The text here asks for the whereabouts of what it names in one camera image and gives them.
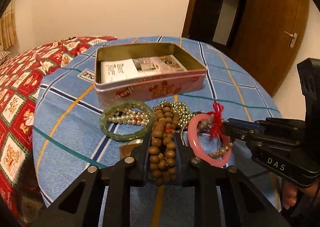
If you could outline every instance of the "pillow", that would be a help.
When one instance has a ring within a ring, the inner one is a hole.
[[[7,60],[9,54],[11,54],[10,51],[2,51],[2,52],[0,52],[0,65],[2,65],[3,62],[5,62]]]

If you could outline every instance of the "table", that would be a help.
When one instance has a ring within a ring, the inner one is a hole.
[[[280,117],[272,98],[239,65],[214,47],[186,38],[142,37],[101,42],[75,57],[63,69],[43,78],[33,127],[33,155],[36,174],[46,206],[49,206],[89,165],[112,166],[119,161],[123,143],[100,131],[102,109],[93,86],[96,50],[102,46],[133,42],[170,42],[181,46],[207,65],[207,76],[199,91],[147,101],[150,107],[166,99],[185,102],[191,111],[212,110],[212,100],[224,106],[223,118],[264,120]],[[133,132],[133,125],[113,124],[111,131]],[[202,147],[213,152],[217,142],[200,138]],[[280,210],[276,191],[278,178],[250,160],[251,153],[242,141],[236,141],[228,165],[236,165]],[[193,188],[166,186],[163,192],[147,184],[131,188],[132,226],[193,226]],[[161,210],[157,217],[156,210]]]

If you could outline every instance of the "pink bracelet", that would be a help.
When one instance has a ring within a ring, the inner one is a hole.
[[[203,159],[204,161],[208,162],[211,166],[220,168],[225,166],[229,161],[231,157],[231,148],[222,156],[221,160],[215,160],[209,157],[203,151],[197,135],[197,126],[200,121],[205,121],[208,119],[212,119],[212,117],[208,114],[197,114],[190,120],[188,126],[188,141],[196,157]],[[229,137],[225,135],[222,135],[221,137],[224,145],[227,145],[230,142]]]

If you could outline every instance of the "blue checkered cloth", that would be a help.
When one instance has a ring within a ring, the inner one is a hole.
[[[119,161],[119,147],[123,143],[110,139],[101,132],[98,122],[102,109],[93,82],[84,75],[87,72],[93,73],[98,48],[132,42],[175,43],[207,66],[207,76],[202,89],[178,95],[178,101],[185,102],[191,111],[211,111],[212,100],[218,100],[224,106],[225,119],[231,117],[255,121],[264,120],[266,117],[281,117],[271,97],[255,79],[226,55],[206,43],[186,38],[156,36],[97,44],[74,58],[64,69],[58,69],[44,77],[40,84],[33,128],[33,156],[46,206],[50,206],[90,164],[109,167]],[[173,96],[165,99],[173,102]],[[149,107],[154,107],[162,100],[164,98],[146,103]],[[136,131],[136,127],[113,124],[110,130],[127,134]],[[219,148],[219,143],[209,140],[206,135],[200,137],[200,142],[208,153]],[[228,165],[236,165],[249,176],[268,200],[280,210],[275,186],[277,178],[252,162],[250,157],[251,153],[245,143],[236,141]],[[156,196],[157,187],[154,185],[132,187],[132,226],[150,226]],[[191,227],[194,224],[193,216],[193,188],[166,186],[158,226]]]

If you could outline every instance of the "beaded bracelet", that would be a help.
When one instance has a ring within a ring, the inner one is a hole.
[[[121,135],[121,134],[110,132],[107,128],[107,125],[110,125],[111,122],[109,122],[108,119],[112,117],[117,110],[131,109],[131,108],[138,108],[142,110],[145,114],[147,114],[149,117],[148,124],[141,130],[136,131],[135,133]],[[118,101],[114,103],[112,107],[104,110],[104,112],[100,116],[99,125],[100,125],[100,129],[106,136],[114,140],[129,141],[134,139],[141,139],[152,128],[153,120],[154,120],[154,112],[144,102],[126,100],[126,101]]]
[[[212,119],[212,117],[208,114],[195,115],[189,122],[188,141],[189,141],[190,147],[192,148],[196,157],[203,159],[204,161],[208,162],[211,166],[223,167],[227,164],[228,160],[231,157],[231,148],[229,147],[228,150],[224,151],[224,154],[222,155],[221,160],[215,160],[203,151],[203,149],[199,143],[199,139],[198,139],[198,135],[197,135],[198,123],[200,121],[207,121],[210,119]],[[222,135],[221,137],[223,140],[223,144],[228,145],[229,144],[229,137],[227,137],[225,135]]]

